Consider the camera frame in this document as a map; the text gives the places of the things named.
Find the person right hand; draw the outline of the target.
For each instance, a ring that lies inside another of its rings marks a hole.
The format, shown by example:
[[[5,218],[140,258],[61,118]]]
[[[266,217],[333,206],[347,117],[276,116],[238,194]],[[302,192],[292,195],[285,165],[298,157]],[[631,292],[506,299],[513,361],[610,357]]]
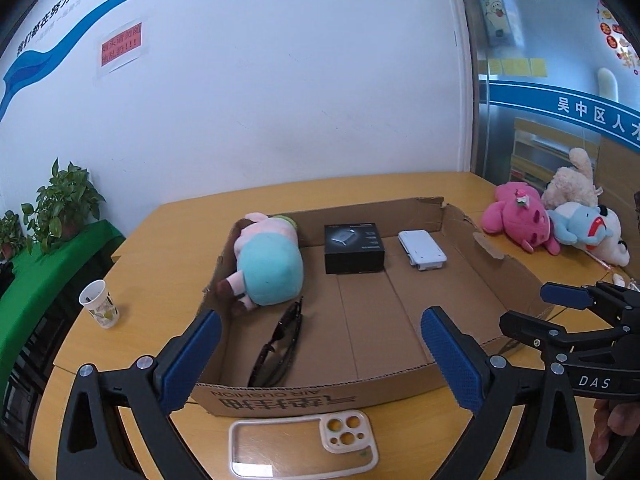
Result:
[[[613,405],[609,400],[595,400],[593,415],[594,429],[589,443],[589,453],[597,463],[608,450],[611,434],[632,437],[640,425],[638,403]]]

